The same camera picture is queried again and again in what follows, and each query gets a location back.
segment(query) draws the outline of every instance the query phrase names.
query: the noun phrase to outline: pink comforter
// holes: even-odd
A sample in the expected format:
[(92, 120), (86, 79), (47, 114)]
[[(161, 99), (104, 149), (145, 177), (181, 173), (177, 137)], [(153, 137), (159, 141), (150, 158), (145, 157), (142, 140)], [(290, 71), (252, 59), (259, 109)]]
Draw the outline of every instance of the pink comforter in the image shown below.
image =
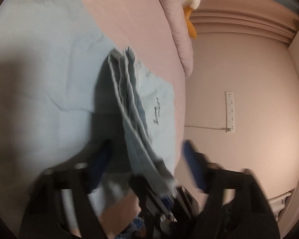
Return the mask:
[[(82, 0), (100, 29), (174, 87), (176, 157), (180, 156), (185, 118), (185, 76), (193, 68), (193, 51), (180, 0)], [(107, 209), (100, 221), (109, 237), (123, 230), (138, 211), (129, 193)]]

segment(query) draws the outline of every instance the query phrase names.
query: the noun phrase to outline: folded towel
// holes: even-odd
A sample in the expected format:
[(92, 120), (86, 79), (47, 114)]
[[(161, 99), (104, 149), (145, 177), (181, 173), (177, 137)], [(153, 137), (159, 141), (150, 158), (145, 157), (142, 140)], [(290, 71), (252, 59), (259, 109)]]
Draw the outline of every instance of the folded towel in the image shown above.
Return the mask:
[(173, 87), (138, 61), (131, 48), (123, 54), (114, 50), (108, 62), (132, 172), (145, 176), (156, 193), (171, 195), (175, 186)]

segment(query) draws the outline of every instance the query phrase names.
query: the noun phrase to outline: light blue cloth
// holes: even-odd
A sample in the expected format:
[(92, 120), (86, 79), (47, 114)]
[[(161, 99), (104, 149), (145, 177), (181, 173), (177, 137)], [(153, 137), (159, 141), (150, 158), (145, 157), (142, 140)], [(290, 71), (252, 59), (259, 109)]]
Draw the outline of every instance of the light blue cloth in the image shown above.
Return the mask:
[[(114, 149), (89, 195), (97, 214), (127, 193), (132, 172), (146, 175), (158, 193), (172, 190), (172, 86), (128, 54), (134, 63), (121, 69), (120, 91), (139, 129), (134, 133), (125, 115), (123, 126), (115, 95), (107, 63), (113, 49), (80, 0), (4, 0), (0, 6), (0, 216), (15, 235), (39, 174), (97, 150), (105, 139)], [(131, 150), (133, 143), (139, 151)], [(143, 158), (143, 169), (135, 156)], [(71, 193), (63, 194), (75, 228)]]

